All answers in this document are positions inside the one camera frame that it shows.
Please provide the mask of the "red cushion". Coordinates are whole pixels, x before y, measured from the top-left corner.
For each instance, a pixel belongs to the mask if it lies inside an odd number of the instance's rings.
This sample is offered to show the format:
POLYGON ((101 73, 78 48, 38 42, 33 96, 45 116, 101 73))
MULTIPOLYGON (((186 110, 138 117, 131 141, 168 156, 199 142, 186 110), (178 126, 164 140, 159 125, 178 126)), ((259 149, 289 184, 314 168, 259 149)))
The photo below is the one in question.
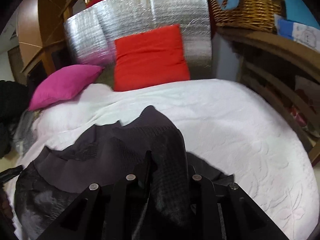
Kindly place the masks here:
POLYGON ((190 80, 178 24, 125 36, 115 45, 117 92, 190 80))

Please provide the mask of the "silver foil insulation board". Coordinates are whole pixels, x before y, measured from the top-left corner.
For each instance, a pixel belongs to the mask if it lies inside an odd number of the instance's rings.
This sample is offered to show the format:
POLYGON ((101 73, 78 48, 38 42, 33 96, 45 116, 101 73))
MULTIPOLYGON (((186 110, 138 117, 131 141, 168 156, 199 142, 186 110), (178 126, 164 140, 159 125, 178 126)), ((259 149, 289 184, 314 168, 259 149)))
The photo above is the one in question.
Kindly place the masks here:
POLYGON ((192 79, 212 76, 212 39, 207 0, 103 0, 64 23, 74 61, 113 67, 114 41, 179 24, 192 79))

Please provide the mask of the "wooden side table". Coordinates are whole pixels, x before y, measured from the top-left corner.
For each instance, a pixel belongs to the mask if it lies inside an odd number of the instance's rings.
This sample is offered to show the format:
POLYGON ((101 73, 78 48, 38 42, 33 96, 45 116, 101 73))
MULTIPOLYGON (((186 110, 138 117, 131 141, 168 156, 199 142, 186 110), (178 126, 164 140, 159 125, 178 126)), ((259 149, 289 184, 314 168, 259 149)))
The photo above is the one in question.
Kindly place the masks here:
POLYGON ((240 55, 237 81, 263 97, 319 163, 319 52, 262 31, 219 27, 240 55))

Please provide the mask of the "teal cardboard box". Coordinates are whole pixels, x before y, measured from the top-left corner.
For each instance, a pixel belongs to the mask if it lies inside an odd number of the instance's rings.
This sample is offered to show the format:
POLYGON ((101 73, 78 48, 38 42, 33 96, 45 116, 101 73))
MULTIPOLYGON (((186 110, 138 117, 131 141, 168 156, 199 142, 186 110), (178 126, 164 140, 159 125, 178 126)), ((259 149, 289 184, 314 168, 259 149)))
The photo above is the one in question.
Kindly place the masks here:
POLYGON ((284 0, 286 19, 319 29, 319 23, 302 0, 284 0))

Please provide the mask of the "magenta pillow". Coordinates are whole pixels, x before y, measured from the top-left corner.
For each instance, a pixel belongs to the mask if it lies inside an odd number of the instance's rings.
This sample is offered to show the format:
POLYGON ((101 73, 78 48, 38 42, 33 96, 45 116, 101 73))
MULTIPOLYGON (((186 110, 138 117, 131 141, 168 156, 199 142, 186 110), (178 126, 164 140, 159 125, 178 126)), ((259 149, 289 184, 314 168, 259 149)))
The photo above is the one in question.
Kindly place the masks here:
POLYGON ((28 110, 35 111, 59 101, 73 99, 92 84, 103 70, 101 66, 75 64, 55 71, 37 86, 28 110))

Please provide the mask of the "pile of black coats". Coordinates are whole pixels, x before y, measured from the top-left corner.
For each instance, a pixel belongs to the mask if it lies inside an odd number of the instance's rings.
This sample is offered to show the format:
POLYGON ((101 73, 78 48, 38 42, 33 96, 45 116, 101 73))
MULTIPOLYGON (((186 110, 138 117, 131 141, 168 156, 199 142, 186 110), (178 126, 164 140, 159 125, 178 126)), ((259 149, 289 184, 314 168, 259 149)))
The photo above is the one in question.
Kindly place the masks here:
POLYGON ((11 151, 11 131, 29 105, 28 87, 1 80, 1 158, 11 151))

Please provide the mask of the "brown wooden pillar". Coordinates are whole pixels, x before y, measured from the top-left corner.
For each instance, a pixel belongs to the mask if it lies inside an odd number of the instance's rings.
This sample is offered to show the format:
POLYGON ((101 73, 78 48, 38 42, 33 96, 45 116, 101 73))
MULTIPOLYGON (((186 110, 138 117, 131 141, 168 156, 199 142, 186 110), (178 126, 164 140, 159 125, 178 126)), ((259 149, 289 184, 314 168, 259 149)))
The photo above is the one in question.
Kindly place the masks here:
POLYGON ((23 0, 18 8, 17 35, 28 76, 39 64, 47 75, 56 71, 52 53, 65 46, 63 17, 66 0, 23 0))

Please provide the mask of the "white bed blanket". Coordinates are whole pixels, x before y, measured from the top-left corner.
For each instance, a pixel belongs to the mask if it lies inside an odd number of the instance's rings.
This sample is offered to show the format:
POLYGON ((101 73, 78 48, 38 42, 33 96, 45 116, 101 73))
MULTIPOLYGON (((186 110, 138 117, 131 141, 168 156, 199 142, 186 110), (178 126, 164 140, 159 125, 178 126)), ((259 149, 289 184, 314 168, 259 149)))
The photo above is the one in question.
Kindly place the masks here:
POLYGON ((307 239, 319 218, 319 193, 296 133, 263 98, 231 81, 167 83, 127 92, 91 84, 74 100, 41 112, 27 166, 44 148, 63 150, 92 125, 126 125, 152 105, 181 131, 185 148, 236 182, 289 239, 307 239))

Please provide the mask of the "wicker basket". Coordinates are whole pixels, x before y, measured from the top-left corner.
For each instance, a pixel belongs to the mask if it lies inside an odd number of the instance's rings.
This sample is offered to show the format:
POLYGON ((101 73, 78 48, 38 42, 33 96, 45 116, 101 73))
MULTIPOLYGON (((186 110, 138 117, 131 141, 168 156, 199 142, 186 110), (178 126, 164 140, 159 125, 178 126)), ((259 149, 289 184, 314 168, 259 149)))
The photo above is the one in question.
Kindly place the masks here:
POLYGON ((208 0, 210 15, 218 27, 244 28, 274 33, 275 16, 285 17, 284 0, 240 0, 232 10, 222 10, 217 0, 208 0))

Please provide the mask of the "grey folded garment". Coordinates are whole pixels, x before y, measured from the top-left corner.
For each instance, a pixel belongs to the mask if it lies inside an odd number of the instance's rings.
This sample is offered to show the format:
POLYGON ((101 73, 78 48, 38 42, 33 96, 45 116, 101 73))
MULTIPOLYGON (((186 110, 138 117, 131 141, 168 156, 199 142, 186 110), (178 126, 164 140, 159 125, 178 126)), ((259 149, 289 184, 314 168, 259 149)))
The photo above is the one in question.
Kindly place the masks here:
POLYGON ((24 156, 37 139, 33 124, 38 117, 39 111, 24 111, 14 129, 12 146, 20 156, 24 156))

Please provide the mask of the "black quilted jacket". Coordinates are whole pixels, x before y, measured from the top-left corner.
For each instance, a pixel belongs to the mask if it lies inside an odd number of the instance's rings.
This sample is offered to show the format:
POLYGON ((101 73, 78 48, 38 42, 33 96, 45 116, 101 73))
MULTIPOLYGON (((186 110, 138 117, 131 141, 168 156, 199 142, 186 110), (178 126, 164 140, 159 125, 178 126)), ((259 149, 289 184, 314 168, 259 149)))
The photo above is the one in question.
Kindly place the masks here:
POLYGON ((18 176, 14 210, 30 239, 40 235, 91 184, 114 184, 156 161, 151 191, 130 239, 198 239, 187 151, 179 129, 154 107, 128 125, 91 126, 62 151, 44 147, 18 176))

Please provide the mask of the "blue white tissue pack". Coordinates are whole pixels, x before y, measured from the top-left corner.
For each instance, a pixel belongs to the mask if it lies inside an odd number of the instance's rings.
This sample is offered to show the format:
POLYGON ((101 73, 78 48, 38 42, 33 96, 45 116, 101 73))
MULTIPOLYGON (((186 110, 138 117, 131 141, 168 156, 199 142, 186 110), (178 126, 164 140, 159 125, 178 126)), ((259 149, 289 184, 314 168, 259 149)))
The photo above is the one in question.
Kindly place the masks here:
POLYGON ((274 14, 274 25, 279 36, 288 38, 319 52, 319 29, 288 21, 277 14, 274 14))

